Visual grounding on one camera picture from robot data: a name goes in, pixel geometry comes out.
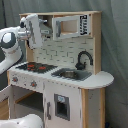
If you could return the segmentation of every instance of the white tile backsplash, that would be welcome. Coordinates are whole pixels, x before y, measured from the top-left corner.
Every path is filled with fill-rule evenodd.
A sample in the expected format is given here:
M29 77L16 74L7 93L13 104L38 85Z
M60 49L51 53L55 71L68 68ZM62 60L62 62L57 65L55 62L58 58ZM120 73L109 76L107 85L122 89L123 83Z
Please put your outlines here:
M44 42L42 48L34 49L34 61L38 63L69 66L75 68L78 61L78 54L81 51L89 52L93 57L94 39L87 39L84 36L53 41L52 38ZM89 58L82 55L81 62L86 62L86 70L93 71Z

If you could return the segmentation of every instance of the cabinet door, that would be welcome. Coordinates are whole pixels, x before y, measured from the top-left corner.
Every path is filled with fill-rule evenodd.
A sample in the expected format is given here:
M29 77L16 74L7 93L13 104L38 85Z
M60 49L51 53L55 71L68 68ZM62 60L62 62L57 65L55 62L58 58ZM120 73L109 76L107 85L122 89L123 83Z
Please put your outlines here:
M44 99L45 128L82 128L78 88L46 82Z
M75 15L52 19L53 40L89 35L90 16Z

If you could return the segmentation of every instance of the white toy kitchen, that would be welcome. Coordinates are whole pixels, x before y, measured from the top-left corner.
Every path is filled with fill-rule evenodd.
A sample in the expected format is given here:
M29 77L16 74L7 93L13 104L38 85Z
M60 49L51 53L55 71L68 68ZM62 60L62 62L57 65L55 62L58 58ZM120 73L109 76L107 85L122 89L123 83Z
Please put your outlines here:
M36 114L45 128L104 128L105 87L114 78L101 71L101 12L38 17L47 20L43 46L26 43L27 62L8 71L10 118Z

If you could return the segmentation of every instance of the toy sink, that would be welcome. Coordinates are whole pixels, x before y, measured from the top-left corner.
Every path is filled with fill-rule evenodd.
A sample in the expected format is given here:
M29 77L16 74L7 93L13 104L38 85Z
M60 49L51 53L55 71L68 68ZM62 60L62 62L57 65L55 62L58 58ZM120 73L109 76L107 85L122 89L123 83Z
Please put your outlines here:
M83 81L92 75L91 72L81 71L76 69L62 68L51 74L55 77L60 77L63 79L72 79L76 81Z

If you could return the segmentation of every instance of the handle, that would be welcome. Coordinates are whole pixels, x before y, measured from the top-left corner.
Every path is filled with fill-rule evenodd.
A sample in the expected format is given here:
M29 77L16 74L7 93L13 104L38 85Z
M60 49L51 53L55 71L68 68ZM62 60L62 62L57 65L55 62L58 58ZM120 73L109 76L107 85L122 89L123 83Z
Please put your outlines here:
M51 115L49 114L50 102L47 103L47 117L51 120Z
M61 34L61 22L60 21L56 21L56 26L57 26L56 36L60 37L60 34Z

